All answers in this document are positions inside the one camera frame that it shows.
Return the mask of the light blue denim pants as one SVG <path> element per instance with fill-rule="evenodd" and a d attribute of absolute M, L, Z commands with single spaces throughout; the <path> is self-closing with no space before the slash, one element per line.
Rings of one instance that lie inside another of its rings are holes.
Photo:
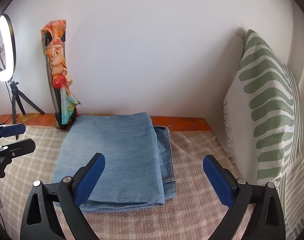
<path fill-rule="evenodd" d="M 83 212 L 134 211 L 165 204 L 176 196 L 169 130 L 147 113 L 76 118 L 64 138 L 53 181 L 85 166 L 96 154 L 105 168 Z"/>

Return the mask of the beige plaid bed blanket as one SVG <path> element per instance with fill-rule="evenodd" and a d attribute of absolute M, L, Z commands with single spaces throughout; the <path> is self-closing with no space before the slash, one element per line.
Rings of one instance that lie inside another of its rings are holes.
<path fill-rule="evenodd" d="M 51 183 L 66 132 L 55 128 L 28 127 L 36 150 L 12 161 L 0 179 L 0 200 L 7 233 L 20 238 L 21 220 L 35 180 Z M 163 206 L 132 212 L 86 213 L 85 218 L 100 239 L 208 239 L 224 217 L 223 206 L 204 174 L 202 160 L 215 156 L 235 177 L 239 172 L 211 132 L 172 132 L 170 142 L 176 180 L 176 196 Z"/>

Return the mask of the green striped white pillow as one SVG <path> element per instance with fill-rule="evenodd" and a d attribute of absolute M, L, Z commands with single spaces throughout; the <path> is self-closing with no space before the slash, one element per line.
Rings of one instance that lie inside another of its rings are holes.
<path fill-rule="evenodd" d="M 303 115 L 293 72 L 254 30 L 224 99 L 228 146 L 250 184 L 275 184 L 287 239 L 304 228 Z"/>

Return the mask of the orange floral bed sheet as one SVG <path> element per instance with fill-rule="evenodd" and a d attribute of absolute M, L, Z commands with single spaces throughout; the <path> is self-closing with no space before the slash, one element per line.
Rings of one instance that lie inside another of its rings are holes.
<path fill-rule="evenodd" d="M 171 132 L 206 132 L 212 131 L 204 118 L 187 118 L 176 116 L 150 116 L 154 126 L 167 127 Z M 28 126 L 57 127 L 57 120 L 54 114 L 28 113 L 19 114 L 18 123 Z"/>

